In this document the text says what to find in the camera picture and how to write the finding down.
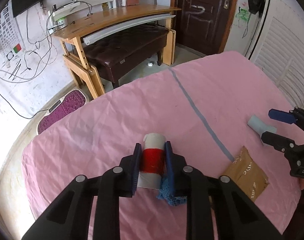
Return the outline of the dark brown tufted bench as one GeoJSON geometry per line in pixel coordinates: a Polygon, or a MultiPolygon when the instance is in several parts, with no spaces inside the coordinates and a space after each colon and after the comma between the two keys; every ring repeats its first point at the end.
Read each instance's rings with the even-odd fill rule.
{"type": "Polygon", "coordinates": [[[87,61],[101,78],[119,87],[119,79],[152,55],[162,64],[162,50],[169,31],[155,24],[142,24],[109,35],[84,48],[87,61]]]}

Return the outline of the purple foot massage mat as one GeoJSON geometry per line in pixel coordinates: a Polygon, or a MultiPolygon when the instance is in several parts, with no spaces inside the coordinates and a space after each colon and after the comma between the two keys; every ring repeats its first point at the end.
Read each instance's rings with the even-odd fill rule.
{"type": "Polygon", "coordinates": [[[46,112],[37,125],[37,135],[44,132],[51,125],[89,102],[89,97],[80,89],[71,90],[59,98],[46,112]]]}

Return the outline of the brown entrance door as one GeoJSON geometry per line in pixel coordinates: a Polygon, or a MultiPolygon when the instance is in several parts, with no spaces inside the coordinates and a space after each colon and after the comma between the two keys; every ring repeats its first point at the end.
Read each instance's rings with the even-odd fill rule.
{"type": "Polygon", "coordinates": [[[180,8],[174,27],[176,42],[205,55],[226,46],[238,0],[171,0],[180,8]]]}

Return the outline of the red white paper roll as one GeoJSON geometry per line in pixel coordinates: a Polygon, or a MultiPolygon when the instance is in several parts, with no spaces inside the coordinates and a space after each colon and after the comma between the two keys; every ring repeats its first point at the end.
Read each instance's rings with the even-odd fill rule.
{"type": "Polygon", "coordinates": [[[159,190],[165,167],[166,137],[159,133],[149,133],[145,135],[143,142],[137,186],[159,190]]]}

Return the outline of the white louvered cabinet door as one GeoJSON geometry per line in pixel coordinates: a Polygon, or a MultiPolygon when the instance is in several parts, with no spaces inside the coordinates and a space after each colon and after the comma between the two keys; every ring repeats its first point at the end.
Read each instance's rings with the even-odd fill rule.
{"type": "Polygon", "coordinates": [[[265,0],[244,55],[304,109],[304,11],[296,0],[265,0]]]}

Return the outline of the wooden desk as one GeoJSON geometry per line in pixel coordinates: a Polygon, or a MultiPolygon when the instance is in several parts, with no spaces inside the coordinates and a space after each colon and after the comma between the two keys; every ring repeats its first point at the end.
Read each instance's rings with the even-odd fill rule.
{"type": "Polygon", "coordinates": [[[174,62],[176,33],[172,29],[173,17],[180,9],[163,5],[133,5],[100,11],[76,20],[75,24],[53,33],[63,47],[63,60],[72,74],[77,86],[85,83],[91,96],[105,94],[104,86],[96,68],[87,60],[82,43],[93,44],[119,31],[153,22],[166,21],[167,44],[161,50],[161,62],[170,66],[174,62]]]}

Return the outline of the pink tablecloth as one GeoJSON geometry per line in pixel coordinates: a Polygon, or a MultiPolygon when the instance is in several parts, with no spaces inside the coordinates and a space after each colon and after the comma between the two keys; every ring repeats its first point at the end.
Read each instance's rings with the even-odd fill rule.
{"type": "Polygon", "coordinates": [[[260,68],[235,51],[122,85],[53,124],[24,149],[32,213],[40,216],[77,175],[102,175],[131,155],[146,134],[160,133],[188,165],[215,178],[247,148],[269,179],[255,203],[283,232],[299,202],[300,184],[284,155],[263,145],[247,122],[255,115],[299,145],[304,132],[271,120],[272,108],[289,111],[291,104],[260,68]]]}

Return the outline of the eye chart poster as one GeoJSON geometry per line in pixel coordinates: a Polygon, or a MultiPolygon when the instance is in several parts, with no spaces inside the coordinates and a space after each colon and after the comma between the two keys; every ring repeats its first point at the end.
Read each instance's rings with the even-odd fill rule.
{"type": "Polygon", "coordinates": [[[13,16],[11,0],[0,13],[0,56],[11,61],[25,49],[21,33],[13,16]]]}

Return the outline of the brown paper mailer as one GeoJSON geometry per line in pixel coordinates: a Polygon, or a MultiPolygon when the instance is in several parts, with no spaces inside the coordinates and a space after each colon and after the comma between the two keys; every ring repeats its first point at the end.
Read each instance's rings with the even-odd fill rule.
{"type": "Polygon", "coordinates": [[[223,172],[223,176],[232,179],[253,202],[269,185],[268,176],[252,159],[245,146],[241,148],[240,154],[233,163],[223,172]]]}

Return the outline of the blue scrap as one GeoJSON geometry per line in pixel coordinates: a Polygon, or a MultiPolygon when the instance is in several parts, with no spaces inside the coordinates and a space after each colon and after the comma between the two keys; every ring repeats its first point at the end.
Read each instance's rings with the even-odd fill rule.
{"type": "Polygon", "coordinates": [[[169,180],[167,176],[161,179],[161,185],[157,199],[165,200],[170,206],[179,206],[187,203],[187,197],[175,197],[170,191],[169,180]]]}

